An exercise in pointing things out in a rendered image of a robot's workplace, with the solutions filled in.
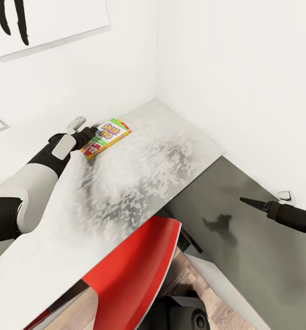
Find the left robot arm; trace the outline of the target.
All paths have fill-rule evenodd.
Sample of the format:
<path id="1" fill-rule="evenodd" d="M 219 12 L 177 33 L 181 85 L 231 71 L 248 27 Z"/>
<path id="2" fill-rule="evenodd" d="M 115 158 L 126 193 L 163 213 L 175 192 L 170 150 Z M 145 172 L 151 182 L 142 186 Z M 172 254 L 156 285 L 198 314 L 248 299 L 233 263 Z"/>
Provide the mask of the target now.
<path id="1" fill-rule="evenodd" d="M 96 136 L 98 128 L 78 129 L 86 122 L 76 117 L 67 133 L 58 133 L 24 167 L 0 185 L 0 256 L 22 234 L 31 233 L 42 220 L 51 194 L 71 158 Z"/>

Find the board game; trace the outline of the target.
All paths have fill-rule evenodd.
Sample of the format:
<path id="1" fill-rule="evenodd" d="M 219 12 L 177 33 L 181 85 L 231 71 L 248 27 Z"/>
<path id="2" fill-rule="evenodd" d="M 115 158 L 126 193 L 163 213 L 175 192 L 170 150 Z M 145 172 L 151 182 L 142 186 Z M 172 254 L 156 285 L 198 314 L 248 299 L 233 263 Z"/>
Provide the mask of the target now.
<path id="1" fill-rule="evenodd" d="M 96 136 L 79 149 L 87 160 L 91 160 L 132 132 L 124 122 L 115 117 L 97 128 Z"/>

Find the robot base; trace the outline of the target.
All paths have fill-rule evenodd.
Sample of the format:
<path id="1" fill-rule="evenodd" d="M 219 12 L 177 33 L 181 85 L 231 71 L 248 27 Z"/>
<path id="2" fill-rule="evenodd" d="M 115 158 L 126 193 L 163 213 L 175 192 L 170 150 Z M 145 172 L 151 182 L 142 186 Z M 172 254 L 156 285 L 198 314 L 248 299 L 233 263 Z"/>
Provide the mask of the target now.
<path id="1" fill-rule="evenodd" d="M 204 302 L 196 290 L 187 296 L 156 296 L 137 330 L 211 330 Z"/>

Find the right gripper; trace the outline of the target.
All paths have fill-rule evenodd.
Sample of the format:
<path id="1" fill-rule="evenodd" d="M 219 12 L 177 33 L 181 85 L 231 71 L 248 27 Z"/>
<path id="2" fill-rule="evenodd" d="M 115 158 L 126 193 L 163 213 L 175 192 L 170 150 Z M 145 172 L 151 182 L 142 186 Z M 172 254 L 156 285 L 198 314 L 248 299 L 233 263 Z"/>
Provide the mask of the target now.
<path id="1" fill-rule="evenodd" d="M 267 212 L 267 218 L 275 220 L 282 225 L 301 232 L 306 231 L 306 210 L 281 204 L 276 201 L 268 201 L 268 203 L 266 203 L 243 197 L 240 197 L 239 200 L 256 209 Z"/>

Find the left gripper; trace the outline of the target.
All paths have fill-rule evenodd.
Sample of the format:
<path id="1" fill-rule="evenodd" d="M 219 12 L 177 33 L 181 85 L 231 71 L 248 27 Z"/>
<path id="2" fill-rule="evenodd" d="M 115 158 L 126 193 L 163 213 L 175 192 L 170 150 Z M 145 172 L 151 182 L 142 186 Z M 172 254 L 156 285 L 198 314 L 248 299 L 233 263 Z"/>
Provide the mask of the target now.
<path id="1" fill-rule="evenodd" d="M 85 127 L 81 132 L 76 133 L 76 135 L 79 135 L 83 141 L 82 147 L 87 145 L 88 142 L 96 136 L 96 132 L 98 132 L 98 128 L 96 127 Z"/>

